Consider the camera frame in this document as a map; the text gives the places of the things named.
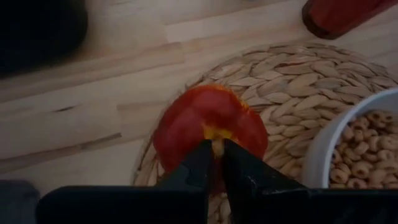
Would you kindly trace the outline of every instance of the white bowl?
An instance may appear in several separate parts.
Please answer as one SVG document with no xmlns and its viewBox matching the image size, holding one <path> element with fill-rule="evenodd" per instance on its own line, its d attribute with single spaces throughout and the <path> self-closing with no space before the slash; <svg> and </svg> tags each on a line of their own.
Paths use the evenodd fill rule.
<svg viewBox="0 0 398 224">
<path fill-rule="evenodd" d="M 329 186 L 330 161 L 333 150 L 346 124 L 353 116 L 369 110 L 386 110 L 398 113 L 398 88 L 379 92 L 341 113 L 329 122 L 314 138 L 303 164 L 302 182 L 310 188 Z"/>
</svg>

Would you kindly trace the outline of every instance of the wooden surface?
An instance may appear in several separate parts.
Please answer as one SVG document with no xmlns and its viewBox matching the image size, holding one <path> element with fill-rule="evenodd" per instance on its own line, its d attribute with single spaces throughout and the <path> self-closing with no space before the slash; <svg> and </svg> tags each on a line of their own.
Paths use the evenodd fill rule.
<svg viewBox="0 0 398 224">
<path fill-rule="evenodd" d="M 90 28 L 60 65 L 0 81 L 0 179 L 42 194 L 128 185 L 167 100 L 215 60 L 285 41 L 334 44 L 398 72 L 398 6 L 338 40 L 303 26 L 305 0 L 87 0 Z"/>
</svg>

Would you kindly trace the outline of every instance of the cereal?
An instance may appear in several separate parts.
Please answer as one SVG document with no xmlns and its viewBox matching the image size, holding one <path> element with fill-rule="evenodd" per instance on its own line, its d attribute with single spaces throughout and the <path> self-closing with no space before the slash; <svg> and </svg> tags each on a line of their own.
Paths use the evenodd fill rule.
<svg viewBox="0 0 398 224">
<path fill-rule="evenodd" d="M 398 189 L 398 123 L 374 110 L 352 119 L 335 146 L 330 188 Z"/>
</svg>

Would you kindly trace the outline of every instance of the round woven trivet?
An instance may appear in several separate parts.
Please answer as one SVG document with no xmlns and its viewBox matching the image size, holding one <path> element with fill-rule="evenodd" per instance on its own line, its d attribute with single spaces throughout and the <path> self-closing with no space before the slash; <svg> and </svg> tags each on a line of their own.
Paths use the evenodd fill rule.
<svg viewBox="0 0 398 224">
<path fill-rule="evenodd" d="M 180 93 L 208 83 L 231 88 L 266 126 L 269 147 L 264 162 L 300 181 L 303 156 L 319 130 L 363 98 L 397 82 L 398 77 L 384 67 L 347 50 L 288 43 L 233 55 L 187 83 Z M 134 185 L 154 185 L 163 174 L 150 135 Z M 225 194 L 210 199 L 209 223 L 227 223 L 229 213 Z"/>
</svg>

